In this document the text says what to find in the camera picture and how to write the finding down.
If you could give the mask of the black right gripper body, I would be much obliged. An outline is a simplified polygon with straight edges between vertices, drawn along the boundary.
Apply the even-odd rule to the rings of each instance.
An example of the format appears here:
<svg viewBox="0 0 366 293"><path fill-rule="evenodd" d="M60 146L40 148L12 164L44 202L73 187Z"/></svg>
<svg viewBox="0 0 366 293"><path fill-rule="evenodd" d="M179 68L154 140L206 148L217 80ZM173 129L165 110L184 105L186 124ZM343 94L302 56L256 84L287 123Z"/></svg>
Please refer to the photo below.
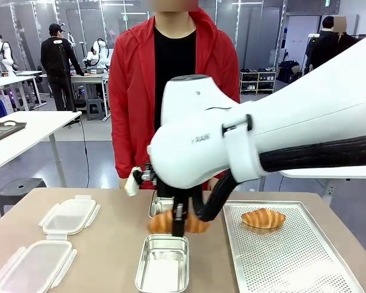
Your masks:
<svg viewBox="0 0 366 293"><path fill-rule="evenodd" d="M159 180L156 185L156 213L172 211L174 204L183 203L187 207L192 189L178 189Z"/></svg>

